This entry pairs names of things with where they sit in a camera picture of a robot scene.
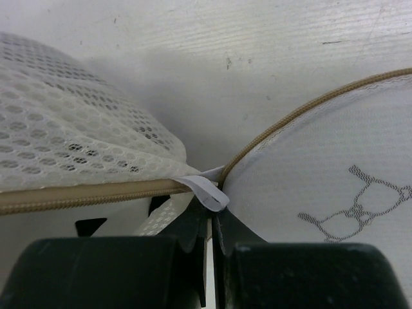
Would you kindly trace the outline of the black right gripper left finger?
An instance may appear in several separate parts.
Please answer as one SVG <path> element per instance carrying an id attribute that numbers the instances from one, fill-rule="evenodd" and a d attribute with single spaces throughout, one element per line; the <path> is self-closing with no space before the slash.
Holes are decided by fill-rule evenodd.
<path id="1" fill-rule="evenodd" d="M 208 240 L 210 211 L 197 197 L 193 197 L 187 208 L 166 228 L 164 236 L 174 236 L 180 248 L 187 254 L 195 251 L 205 253 Z"/>

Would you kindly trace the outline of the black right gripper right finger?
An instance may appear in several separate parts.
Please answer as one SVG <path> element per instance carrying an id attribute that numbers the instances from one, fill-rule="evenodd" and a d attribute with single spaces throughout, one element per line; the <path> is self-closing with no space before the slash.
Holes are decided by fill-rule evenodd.
<path id="1" fill-rule="evenodd" d="M 266 241 L 231 211 L 224 209 L 212 217 L 212 243 L 214 253 L 232 254 L 237 244 L 266 243 Z"/>

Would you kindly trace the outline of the round white mesh laundry bag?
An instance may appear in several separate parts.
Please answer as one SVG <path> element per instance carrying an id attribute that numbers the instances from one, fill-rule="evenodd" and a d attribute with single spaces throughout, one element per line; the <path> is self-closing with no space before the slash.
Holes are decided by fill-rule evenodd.
<path id="1" fill-rule="evenodd" d="M 193 197 L 266 243 L 214 253 L 218 308 L 411 307 L 411 69 L 327 93 L 198 171 L 121 91 L 1 34 L 1 307 L 202 308 Z"/>

